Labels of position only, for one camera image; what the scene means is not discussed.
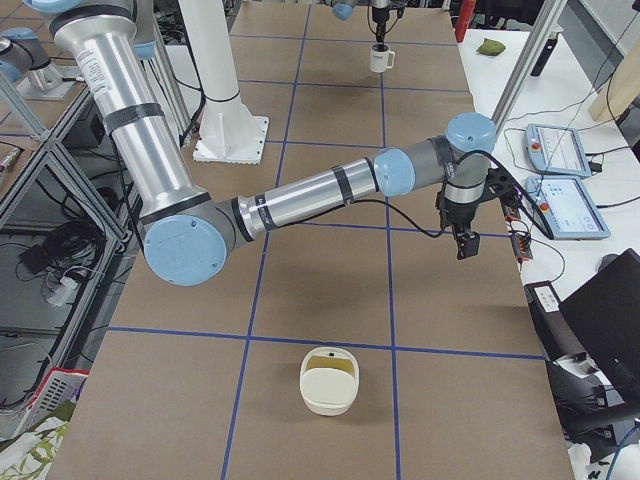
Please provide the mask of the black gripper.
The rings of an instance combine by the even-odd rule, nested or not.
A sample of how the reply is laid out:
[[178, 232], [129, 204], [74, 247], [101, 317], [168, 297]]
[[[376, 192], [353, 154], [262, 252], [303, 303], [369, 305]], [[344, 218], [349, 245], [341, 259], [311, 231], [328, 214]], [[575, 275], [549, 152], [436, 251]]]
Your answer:
[[376, 25], [374, 44], [375, 51], [384, 51], [386, 49], [386, 23], [390, 18], [391, 1], [390, 0], [370, 0], [371, 20]]
[[464, 260], [478, 254], [480, 234], [472, 229], [479, 203], [457, 203], [448, 199], [443, 192], [437, 195], [437, 209], [440, 228], [450, 227], [457, 244], [457, 259]]

